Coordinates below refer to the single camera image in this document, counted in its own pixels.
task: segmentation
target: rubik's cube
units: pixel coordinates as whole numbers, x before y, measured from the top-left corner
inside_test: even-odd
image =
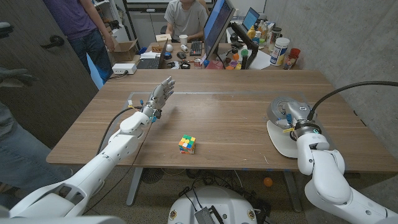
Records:
[[[180,143],[178,146],[180,146],[180,151],[182,154],[194,154],[195,153],[195,141],[196,139],[191,136],[187,136],[184,134],[184,136],[181,138]]]

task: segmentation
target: hand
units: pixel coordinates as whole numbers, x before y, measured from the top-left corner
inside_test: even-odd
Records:
[[[27,70],[24,68],[13,70],[0,68],[0,87],[32,86],[34,81],[39,80],[38,78],[26,73]]]
[[[110,52],[114,51],[114,43],[110,34],[105,37],[105,46]]]
[[[166,100],[174,92],[172,91],[174,88],[174,83],[175,80],[172,80],[172,77],[168,77],[160,85],[155,87],[155,90],[148,98],[148,102],[152,102],[154,109],[162,109],[162,107],[166,104]]]

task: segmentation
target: white cable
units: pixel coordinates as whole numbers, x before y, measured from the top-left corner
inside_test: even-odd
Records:
[[[238,177],[239,183],[241,183],[241,187],[243,188],[243,185],[242,185],[241,179],[239,178],[238,173],[236,172],[236,170],[234,170],[234,171],[235,171],[236,176]]]

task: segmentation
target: power strip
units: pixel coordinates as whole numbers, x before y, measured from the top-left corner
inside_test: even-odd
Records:
[[[115,75],[122,75],[127,71],[127,74],[134,74],[137,70],[135,63],[116,63],[112,67]]]

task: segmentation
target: robotic arm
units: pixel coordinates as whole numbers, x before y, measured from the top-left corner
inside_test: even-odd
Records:
[[[267,115],[276,126],[291,131],[296,140],[298,169],[312,180],[305,195],[318,208],[351,223],[377,223],[398,214],[373,202],[349,186],[343,174],[345,163],[339,151],[329,150],[329,143],[313,119],[308,120],[309,105],[289,97],[278,97],[268,107]]]
[[[10,211],[12,217],[56,218],[81,215],[96,189],[120,161],[134,153],[142,128],[152,117],[160,118],[161,108],[173,93],[175,81],[171,77],[155,87],[141,111],[135,112],[120,124],[108,145],[81,168],[73,177],[56,184],[37,189],[22,199]]]

